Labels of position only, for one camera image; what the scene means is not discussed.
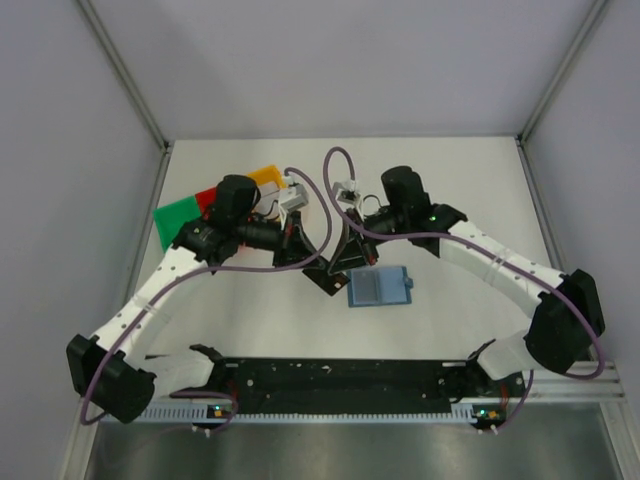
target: gray wall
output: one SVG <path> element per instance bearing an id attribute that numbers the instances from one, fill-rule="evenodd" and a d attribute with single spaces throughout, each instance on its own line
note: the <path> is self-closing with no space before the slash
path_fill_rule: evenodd
<path id="1" fill-rule="evenodd" d="M 598 281 L 608 331 L 640 419 L 640 2 L 617 0 L 530 151 L 569 264 Z"/>
<path id="2" fill-rule="evenodd" d="M 170 138 L 517 133 L 591 0 L 94 0 Z"/>
<path id="3" fill-rule="evenodd" d="M 0 478 L 53 478 L 159 154 L 70 0 L 0 2 Z"/>

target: white wall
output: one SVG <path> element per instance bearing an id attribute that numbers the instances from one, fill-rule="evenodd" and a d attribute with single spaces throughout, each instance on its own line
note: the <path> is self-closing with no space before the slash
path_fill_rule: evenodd
<path id="1" fill-rule="evenodd" d="M 169 138 L 518 133 L 592 0 L 94 0 Z"/>
<path id="2" fill-rule="evenodd" d="M 572 266 L 595 276 L 605 346 L 640 419 L 640 2 L 617 0 L 530 150 Z"/>
<path id="3" fill-rule="evenodd" d="M 53 478 L 159 153 L 70 0 L 0 2 L 0 478 Z"/>

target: tabletop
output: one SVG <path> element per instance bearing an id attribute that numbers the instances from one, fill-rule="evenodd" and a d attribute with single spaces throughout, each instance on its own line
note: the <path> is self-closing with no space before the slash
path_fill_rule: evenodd
<path id="1" fill-rule="evenodd" d="M 322 162 L 340 145 L 352 155 L 359 188 L 385 203 L 380 175 L 409 165 L 431 200 L 448 203 L 496 240 L 548 264 L 542 234 L 513 138 L 342 138 L 180 140 L 174 145 L 159 205 L 215 186 L 229 173 L 274 164 L 295 166 L 322 187 Z M 331 180 L 345 180 L 335 155 Z M 326 221 L 310 193 L 305 232 L 319 246 Z M 376 206 L 365 205 L 365 213 Z M 325 258 L 338 241 L 334 231 Z M 221 272 L 188 301 L 158 336 L 151 353 L 178 352 L 200 343 L 225 356 L 305 358 L 463 359 L 485 341 L 527 328 L 530 320 L 506 297 L 457 266 L 406 241 L 379 247 L 378 265 L 406 266 L 414 281 L 411 305 L 349 308 L 346 288 L 325 294 L 301 271 Z M 138 286 L 162 258 L 158 234 L 148 239 Z M 226 264 L 270 266 L 268 252 L 243 248 Z"/>

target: metal frame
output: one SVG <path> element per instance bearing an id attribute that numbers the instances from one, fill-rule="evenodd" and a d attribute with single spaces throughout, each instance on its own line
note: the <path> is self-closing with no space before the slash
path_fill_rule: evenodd
<path id="1" fill-rule="evenodd" d="M 150 108 L 145 102 L 129 69 L 117 51 L 92 1 L 73 1 L 77 5 L 82 17 L 87 22 L 90 31 L 103 51 L 107 62 L 112 67 L 114 74 L 127 95 L 127 98 L 129 98 L 132 107 L 149 131 L 149 134 L 160 151 L 163 153 L 153 192 L 149 201 L 146 221 L 139 235 L 139 245 L 137 254 L 133 260 L 131 275 L 126 286 L 123 288 L 122 300 L 124 302 L 130 297 L 135 289 L 143 258 L 142 252 L 144 251 L 144 242 L 147 241 L 153 225 L 152 212 L 157 205 L 170 160 L 171 145 L 169 140 L 162 133 L 158 122 L 155 120 Z M 566 257 L 562 252 L 556 235 L 554 234 L 552 218 L 549 215 L 549 209 L 539 186 L 539 182 L 537 181 L 534 165 L 528 155 L 527 141 L 535 132 L 537 126 L 540 124 L 560 92 L 566 79 L 573 71 L 573 67 L 579 61 L 580 55 L 605 17 L 610 4 L 611 0 L 593 1 L 584 21 L 574 37 L 574 40 L 560 62 L 556 73 L 551 78 L 543 95 L 528 118 L 521 134 L 516 138 L 522 166 L 529 185 L 529 190 L 538 216 L 545 245 L 549 253 L 551 264 L 556 268 L 562 268 L 566 265 Z M 593 362 L 584 362 L 576 365 L 575 368 L 583 370 L 584 373 L 584 371 L 591 371 L 594 368 L 594 365 L 595 364 Z M 467 403 L 480 404 L 485 402 L 486 399 L 465 399 L 464 401 Z M 536 381 L 534 382 L 534 387 L 528 402 L 600 403 L 604 423 L 624 478 L 640 479 L 640 436 L 638 434 L 632 412 L 626 403 L 624 390 L 620 384 L 617 371 L 615 370 L 615 365 L 613 363 L 608 363 L 603 377 L 593 383 L 568 380 L 564 377 L 559 377 L 548 372 L 536 372 Z M 76 415 L 76 422 L 73 426 L 72 434 L 68 443 L 63 468 L 60 472 L 60 479 L 76 480 L 84 478 L 88 467 L 97 427 L 82 427 L 77 418 L 78 415 Z"/>

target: metal floor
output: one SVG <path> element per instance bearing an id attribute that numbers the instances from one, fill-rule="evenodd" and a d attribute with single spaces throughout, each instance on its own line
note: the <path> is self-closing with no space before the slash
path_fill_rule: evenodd
<path id="1" fill-rule="evenodd" d="M 597 405 L 530 405 L 499 436 L 457 426 L 236 425 L 207 440 L 189 430 L 105 424 L 86 479 L 388 480 L 622 478 Z M 107 468 L 101 442 L 117 468 Z"/>

